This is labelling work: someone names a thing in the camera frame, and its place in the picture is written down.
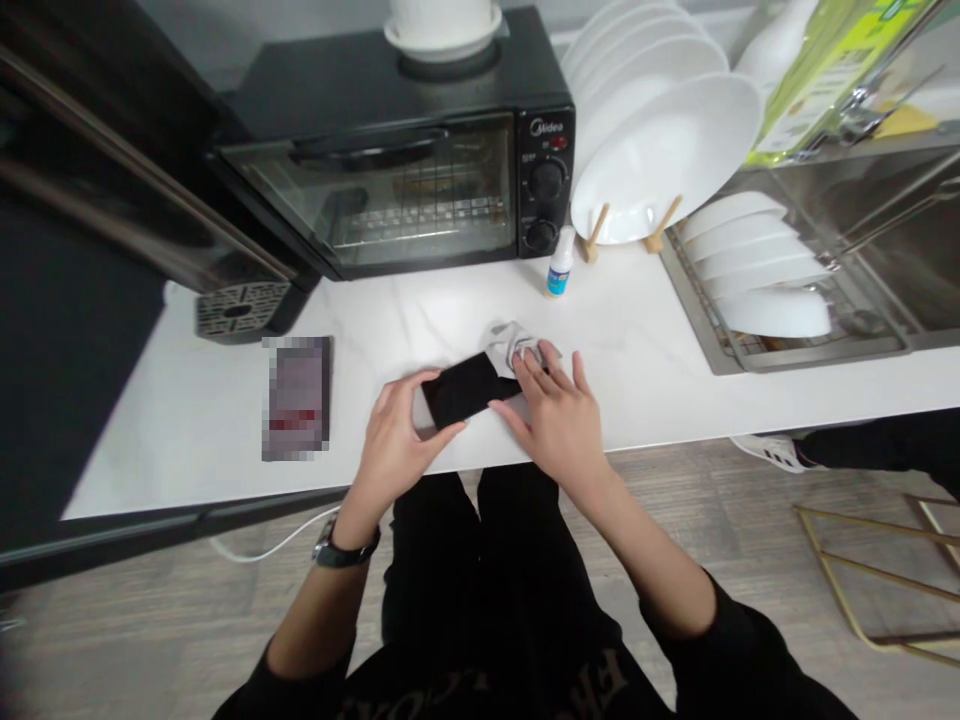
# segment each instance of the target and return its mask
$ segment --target sneaker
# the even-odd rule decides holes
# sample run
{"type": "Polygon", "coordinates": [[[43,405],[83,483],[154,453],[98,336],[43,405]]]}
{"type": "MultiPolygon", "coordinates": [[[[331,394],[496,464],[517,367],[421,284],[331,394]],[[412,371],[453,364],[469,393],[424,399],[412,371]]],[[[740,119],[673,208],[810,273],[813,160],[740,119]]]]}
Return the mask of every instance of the sneaker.
{"type": "Polygon", "coordinates": [[[738,435],[730,438],[730,442],[748,455],[763,458],[776,465],[781,470],[792,473],[802,473],[808,468],[800,464],[797,450],[793,445],[793,438],[786,435],[738,435]]]}

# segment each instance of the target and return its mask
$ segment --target oven control knob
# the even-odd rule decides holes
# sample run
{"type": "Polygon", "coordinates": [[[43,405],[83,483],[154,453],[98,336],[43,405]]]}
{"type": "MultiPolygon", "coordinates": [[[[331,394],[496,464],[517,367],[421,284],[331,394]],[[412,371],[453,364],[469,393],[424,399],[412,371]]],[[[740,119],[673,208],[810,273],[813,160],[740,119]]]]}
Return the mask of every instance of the oven control knob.
{"type": "Polygon", "coordinates": [[[530,171],[530,194],[538,203],[548,205],[560,197],[566,179],[563,165],[556,160],[544,160],[530,171]]]}
{"type": "Polygon", "coordinates": [[[557,239],[557,226],[546,220],[538,220],[527,231],[527,247],[545,255],[550,252],[553,241],[557,239]]]}

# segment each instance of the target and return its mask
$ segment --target phone screen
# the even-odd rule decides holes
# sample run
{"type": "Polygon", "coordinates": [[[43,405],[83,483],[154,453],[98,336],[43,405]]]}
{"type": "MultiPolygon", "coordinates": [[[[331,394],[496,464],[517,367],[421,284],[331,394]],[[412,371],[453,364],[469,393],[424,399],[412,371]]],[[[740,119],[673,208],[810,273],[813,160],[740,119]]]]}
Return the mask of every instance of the phone screen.
{"type": "Polygon", "coordinates": [[[491,400],[520,393],[520,383],[497,375],[486,353],[449,367],[436,380],[423,384],[423,395],[437,430],[486,410],[491,400]]]}
{"type": "Polygon", "coordinates": [[[270,368],[265,461],[308,460],[330,440],[330,338],[294,338],[270,368]]]}

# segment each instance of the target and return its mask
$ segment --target black pants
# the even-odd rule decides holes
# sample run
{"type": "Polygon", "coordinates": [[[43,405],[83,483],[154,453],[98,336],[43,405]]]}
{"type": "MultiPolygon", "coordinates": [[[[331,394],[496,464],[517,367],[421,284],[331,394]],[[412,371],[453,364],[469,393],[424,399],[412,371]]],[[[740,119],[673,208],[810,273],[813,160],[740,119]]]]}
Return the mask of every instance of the black pants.
{"type": "Polygon", "coordinates": [[[442,633],[478,593],[491,592],[502,592],[493,598],[498,605],[519,597],[557,617],[606,618],[616,626],[597,605],[559,493],[532,463],[488,468],[478,518],[456,473],[421,478],[393,509],[384,643],[442,633]]]}
{"type": "Polygon", "coordinates": [[[960,408],[817,430],[797,449],[828,468],[920,470],[960,500],[960,408]]]}

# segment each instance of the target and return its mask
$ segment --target wooden floor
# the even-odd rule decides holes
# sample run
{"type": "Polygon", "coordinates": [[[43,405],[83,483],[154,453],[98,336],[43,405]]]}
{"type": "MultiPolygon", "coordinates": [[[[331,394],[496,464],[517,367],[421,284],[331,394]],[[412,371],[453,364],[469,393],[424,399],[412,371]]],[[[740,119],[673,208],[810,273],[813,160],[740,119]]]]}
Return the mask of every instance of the wooden floor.
{"type": "MultiPolygon", "coordinates": [[[[803,504],[915,524],[900,493],[947,497],[925,476],[788,475],[741,454],[726,440],[622,452],[611,459],[673,537],[731,595],[770,616],[806,672],[861,718],[957,717],[960,671],[904,654],[876,653],[857,640],[792,510],[803,504]]],[[[476,479],[476,473],[464,479],[474,498],[476,479]]],[[[565,498],[561,503],[600,604],[623,625],[627,646],[672,705],[670,667],[640,619],[626,575],[570,503],[565,498]]],[[[960,511],[944,513],[949,529],[960,529],[960,511]]],[[[226,542],[237,552],[262,552],[311,514],[240,530],[226,542]]],[[[835,551],[954,592],[960,586],[960,578],[924,541],[828,522],[818,528],[835,551]]],[[[293,599],[319,529],[310,528],[256,565],[229,563],[200,541],[24,593],[13,615],[26,625],[3,636],[15,708],[30,718],[209,718],[244,681],[293,599]]],[[[384,524],[354,665],[379,646],[390,540],[384,524]]],[[[843,581],[868,629],[877,633],[960,629],[960,613],[946,601],[918,598],[850,573],[843,581]]]]}

